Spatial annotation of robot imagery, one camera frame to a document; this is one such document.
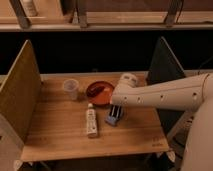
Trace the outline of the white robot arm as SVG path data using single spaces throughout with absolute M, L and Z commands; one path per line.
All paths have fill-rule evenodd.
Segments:
M 111 103 L 192 112 L 181 171 L 213 171 L 213 73 L 143 87 L 135 78 L 129 73 L 120 77 Z

